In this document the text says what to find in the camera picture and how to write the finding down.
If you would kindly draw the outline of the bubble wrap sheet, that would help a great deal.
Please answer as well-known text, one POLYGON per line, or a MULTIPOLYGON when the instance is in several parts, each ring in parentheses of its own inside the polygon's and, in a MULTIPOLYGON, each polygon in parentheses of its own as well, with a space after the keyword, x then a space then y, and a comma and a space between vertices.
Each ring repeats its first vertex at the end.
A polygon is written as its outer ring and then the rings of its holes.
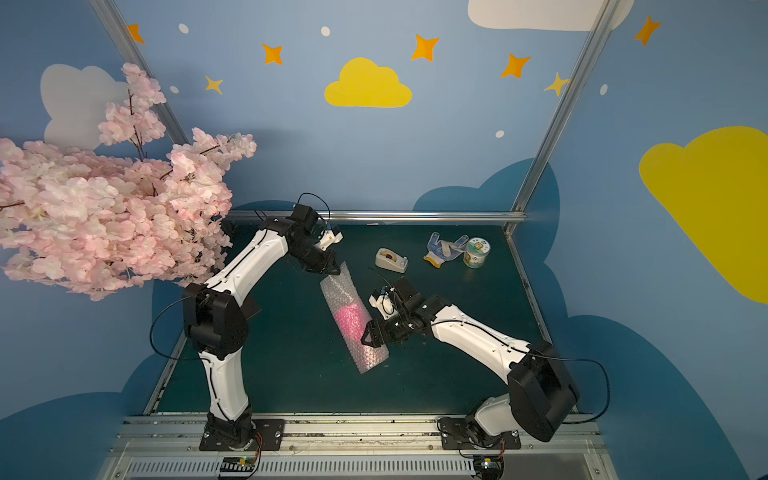
POLYGON ((324 278, 320 287, 358 372, 364 374, 386 361, 386 346, 370 347, 361 342, 372 317, 354 286, 347 264, 341 264, 338 275, 324 278))

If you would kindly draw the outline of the pink plastic wine glass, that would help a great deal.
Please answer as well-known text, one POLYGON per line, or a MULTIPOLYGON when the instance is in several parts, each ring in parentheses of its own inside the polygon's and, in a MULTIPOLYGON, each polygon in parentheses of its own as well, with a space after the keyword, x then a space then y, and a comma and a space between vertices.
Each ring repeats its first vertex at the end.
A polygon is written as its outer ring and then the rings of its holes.
POLYGON ((346 342, 361 345, 371 316, 360 303, 350 303, 333 314, 334 320, 346 342))

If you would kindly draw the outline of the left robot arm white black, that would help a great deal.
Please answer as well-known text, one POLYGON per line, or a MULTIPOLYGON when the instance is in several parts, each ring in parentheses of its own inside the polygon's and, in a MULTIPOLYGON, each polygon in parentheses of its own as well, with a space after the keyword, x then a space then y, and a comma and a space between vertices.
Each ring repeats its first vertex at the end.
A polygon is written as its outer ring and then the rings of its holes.
POLYGON ((200 358, 210 406, 199 448, 202 451, 276 451, 284 425, 258 423, 242 374, 248 320, 260 311, 249 297, 264 274, 286 255, 310 273, 338 275, 332 246, 339 228, 312 207, 297 204, 286 217, 268 217, 253 238, 219 273, 183 294, 184 333, 200 358))

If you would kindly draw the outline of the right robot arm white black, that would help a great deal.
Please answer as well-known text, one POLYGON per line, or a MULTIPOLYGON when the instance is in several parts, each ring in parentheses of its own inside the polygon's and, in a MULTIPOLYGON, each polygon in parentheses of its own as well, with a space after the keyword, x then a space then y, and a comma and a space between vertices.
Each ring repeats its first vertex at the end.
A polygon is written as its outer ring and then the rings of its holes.
POLYGON ((369 296, 378 311, 361 343, 381 347, 423 334, 464 352, 498 376, 507 393, 491 397, 461 420, 446 417, 438 428, 453 448, 492 449, 504 436, 524 431, 550 441, 579 400, 579 393, 553 344, 532 344, 505 335, 470 317, 456 304, 425 297, 402 277, 369 296))

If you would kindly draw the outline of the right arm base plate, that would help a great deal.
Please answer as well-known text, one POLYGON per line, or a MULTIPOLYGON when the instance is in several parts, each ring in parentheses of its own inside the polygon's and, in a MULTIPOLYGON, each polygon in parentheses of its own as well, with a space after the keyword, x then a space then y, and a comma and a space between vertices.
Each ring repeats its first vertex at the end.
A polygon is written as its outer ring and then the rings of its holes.
POLYGON ((517 431, 486 433, 473 419, 440 417, 436 422, 444 450, 519 450, 517 431))

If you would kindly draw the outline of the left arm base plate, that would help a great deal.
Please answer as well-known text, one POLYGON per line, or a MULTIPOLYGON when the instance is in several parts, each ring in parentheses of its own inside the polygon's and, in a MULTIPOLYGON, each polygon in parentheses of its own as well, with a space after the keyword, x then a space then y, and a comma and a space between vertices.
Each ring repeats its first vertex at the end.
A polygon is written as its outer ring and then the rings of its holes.
POLYGON ((280 449, 286 422, 284 419, 248 419, 242 422, 208 420, 200 451, 256 452, 280 449))

